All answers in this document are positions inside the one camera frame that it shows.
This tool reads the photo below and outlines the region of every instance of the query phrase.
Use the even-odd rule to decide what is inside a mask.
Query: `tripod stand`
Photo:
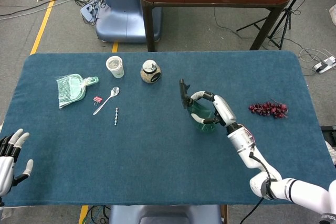
[[[267,38],[277,47],[279,48],[280,50],[282,49],[282,44],[284,43],[284,38],[285,38],[285,34],[286,34],[286,31],[287,31],[287,25],[289,24],[289,30],[291,29],[291,14],[292,14],[292,8],[293,8],[293,5],[295,4],[297,0],[292,0],[292,2],[290,3],[290,5],[288,7],[286,7],[285,9],[283,9],[283,11],[285,12],[284,15],[281,17],[279,23],[276,25],[276,27],[274,28],[273,32],[271,33],[271,35],[267,36]],[[257,24],[261,21],[264,21],[266,18],[262,18],[256,22],[253,22],[247,26],[244,26],[240,29],[238,29],[237,31],[240,31],[240,30],[243,30],[247,27],[250,27],[250,26],[255,26],[256,28],[258,28],[259,30],[261,29]],[[282,24],[283,20],[286,19],[286,22],[285,22],[285,26],[284,26],[284,31],[282,32],[282,37],[281,37],[281,41],[280,41],[280,44],[276,43],[274,40],[273,40],[273,36],[274,34],[276,33],[276,31],[278,30],[279,26]]]

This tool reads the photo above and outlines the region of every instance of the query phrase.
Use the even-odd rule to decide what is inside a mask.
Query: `wooden table leg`
[[[222,218],[224,218],[223,224],[228,224],[227,205],[221,205],[221,215],[222,215]]]
[[[146,32],[146,41],[147,41],[147,50],[148,52],[155,52],[155,44],[154,44],[154,25],[153,25],[153,14],[152,7],[143,6],[143,21],[145,25]]]
[[[254,40],[250,50],[259,50],[259,48],[261,47],[262,43],[268,36],[269,31],[272,29],[273,25],[277,21],[283,9],[284,9],[283,7],[274,7],[271,9],[267,19],[265,20],[256,39]]]

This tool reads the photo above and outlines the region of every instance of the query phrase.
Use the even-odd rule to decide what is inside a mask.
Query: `yellow floor line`
[[[38,44],[39,44],[40,41],[41,41],[41,38],[42,38],[42,35],[43,35],[43,32],[44,32],[44,29],[46,28],[46,25],[47,25],[47,22],[48,22],[48,18],[49,18],[50,13],[51,13],[51,9],[53,8],[53,5],[54,5],[54,1],[50,2],[49,5],[48,5],[48,9],[47,9],[47,11],[46,11],[46,14],[44,15],[44,18],[43,18],[42,24],[41,24],[41,26],[40,26],[40,30],[38,31],[37,37],[36,37],[36,39],[35,39],[33,48],[32,48],[32,50],[30,51],[30,54],[31,54],[31,55],[34,54],[34,53],[36,53],[36,51],[37,51]]]
[[[83,220],[84,220],[86,214],[88,213],[88,210],[89,210],[89,206],[82,206],[82,209],[81,209],[80,215],[79,215],[78,224],[86,223],[86,221],[83,222]]]
[[[118,42],[113,43],[112,52],[118,52],[118,45],[119,45]]]

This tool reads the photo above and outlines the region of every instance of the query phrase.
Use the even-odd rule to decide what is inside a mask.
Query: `blue tablecloth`
[[[57,204],[254,204],[247,169],[225,128],[205,134],[183,109],[178,81],[189,93],[221,95],[238,123],[254,134],[265,159],[282,174],[328,189],[336,178],[297,57],[288,51],[117,53],[125,75],[113,78],[112,54],[35,54],[23,67],[1,136],[31,133],[16,166],[34,159],[31,177],[4,198],[9,206]],[[154,59],[162,78],[146,84],[140,69]],[[58,109],[56,78],[98,76],[86,97]],[[106,99],[95,116],[93,97]],[[255,102],[275,99],[288,118],[251,114]],[[115,108],[119,108],[114,126]]]

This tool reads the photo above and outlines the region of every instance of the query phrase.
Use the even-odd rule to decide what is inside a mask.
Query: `metal screw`
[[[117,125],[118,122],[118,108],[116,108],[116,116],[114,118],[114,125]]]

